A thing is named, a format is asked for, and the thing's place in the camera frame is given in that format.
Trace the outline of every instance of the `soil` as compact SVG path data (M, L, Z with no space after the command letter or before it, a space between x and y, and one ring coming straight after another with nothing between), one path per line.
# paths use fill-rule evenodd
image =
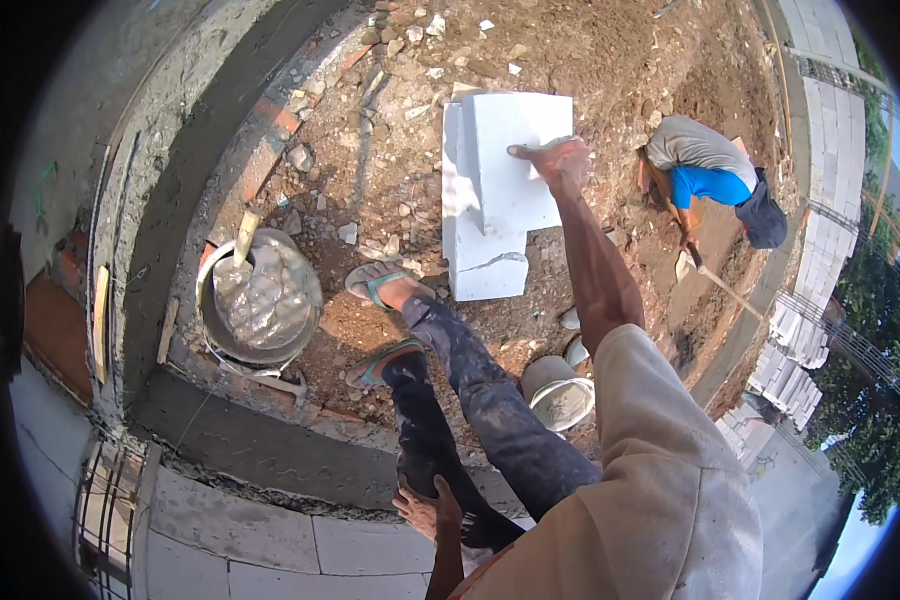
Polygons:
M412 22L394 26L397 34L407 40L407 26L426 27L432 8L440 5L447 23L443 39L424 35L421 43L408 42L393 58L387 57L386 45L373 47L328 86L290 144L306 144L315 158L314 170L299 173L283 159L257 198L258 206L269 212L266 220L275 219L278 226L292 210L299 212L302 232L294 239L316 269L327 300L320 330L294 363L312 389L310 402L372 426L396 428L386 390L360 395L348 389L341 375L409 334L397 313L344 290L348 272L368 258L357 246L346 244L338 228L357 224L358 245L370 240L386 245L391 235L398 235L404 266L417 271L442 297L447 294L439 161L442 106L454 82L486 90L573 96L576 130L596 157L584 198L598 221L617 232L624 260L640 284L648 333L692 386L720 348L739 307L702 275L690 273L677 284L680 232L668 212L641 198L635 150L653 132L648 121L660 117L658 112L685 114L728 138L742 138L754 164L778 173L786 157L778 133L777 89L750 4L684 2L657 20L651 18L659 8L653 3L403 4L408 6L401 7L405 13L398 17ZM415 6L428 8L427 16L413 19ZM484 19L494 27L481 31L478 23ZM526 50L514 57L518 44ZM456 65L461 54L470 62L483 61L473 63L474 68L498 77ZM520 66L519 74L509 74L508 64ZM389 77L370 110L361 113L360 101L377 65ZM428 77L433 67L441 67L443 74ZM430 108L421 115L406 118L409 109L426 106ZM319 195L326 199L324 209L317 208ZM289 204L278 207L281 197ZM401 203L411 208L407 217L399 214ZM697 233L700 251L711 270L746 293L756 283L766 252L750 247L731 208L713 201L705 206ZM531 231L527 258L525 294L489 301L456 302L452 296L444 300L514 378L540 356L563 354L576 333L558 323L574 304L563 231ZM480 444L453 390L438 375L441 368L432 355L430 363L436 395L461 458L469 465L485 464ZM590 361L577 371L592 377ZM593 414L564 435L589 457L599 456Z

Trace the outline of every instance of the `teal flip-flop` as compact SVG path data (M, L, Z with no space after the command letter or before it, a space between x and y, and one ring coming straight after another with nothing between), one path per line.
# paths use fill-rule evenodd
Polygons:
M373 373L373 370L377 368L377 365L380 364L380 361L399 350L407 348L408 346L416 346L420 348L421 353L424 351L423 343L415 338L409 338L408 340L399 342L396 345L392 345L379 354L374 354L369 358L364 358L356 365L351 366L350 369L346 372L346 378L344 378L346 385L350 386L351 388L357 388L360 390L370 390L372 388L379 388L381 386L387 385L387 382L383 379L375 379L373 377L370 377L370 374ZM354 371L359 370L363 366L365 366L365 369L360 374L360 376L351 377L350 374L352 374Z
M373 277L370 273L368 273L369 267L380 269L382 266L389 266L392 264L393 263L376 262L370 263L368 265L360 265L356 269L351 270L350 274L346 276L346 279L343 281L343 287L347 292L353 294L354 296L372 301L374 305L379 306L384 310L397 310L394 306L387 306L386 304L384 304L384 301L380 299L380 294L377 293L377 288L384 283L393 282L395 280L411 278L416 281L417 278L414 277L414 275L406 269L397 270L395 272L388 272L387 274L381 275L379 277ZM357 283L362 283L363 285L365 285L367 291L369 292L369 295L364 294L362 290L357 290L354 287ZM437 297L437 294L429 287L423 285L422 283L418 283L418 285L420 286L420 291L430 298Z

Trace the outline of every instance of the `trowel handle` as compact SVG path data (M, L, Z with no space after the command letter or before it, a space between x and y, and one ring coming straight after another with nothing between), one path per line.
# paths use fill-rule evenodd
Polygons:
M687 250L690 251L690 256L693 258L693 266L695 266L696 271L702 275L704 271L707 270L707 266L704 264L704 258L700 256L700 251L697 250L695 244L687 244Z
M240 230L237 231L237 245L233 248L233 266L240 267L247 260L247 253L251 251L253 234L264 215L256 208L248 208L243 212L243 220L240 221Z

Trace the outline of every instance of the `dark jeans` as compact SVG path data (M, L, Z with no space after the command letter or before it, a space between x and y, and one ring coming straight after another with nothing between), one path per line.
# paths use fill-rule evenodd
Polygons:
M580 486L600 480L600 468L537 419L508 377L449 308L429 296L403 305L407 327L436 352L486 458L500 470L537 522ZM393 389L400 435L397 470L421 495L435 498L442 475L464 514L463 544L499 552L524 533L493 510L464 470L444 412L427 378L424 357L411 353L384 369Z

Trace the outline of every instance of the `hat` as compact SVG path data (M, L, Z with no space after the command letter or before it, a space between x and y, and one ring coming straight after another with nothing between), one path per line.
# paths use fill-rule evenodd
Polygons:
M756 178L753 194L734 210L737 219L744 222L751 246L758 250L778 248L787 239L787 215L770 197L763 169L756 169Z

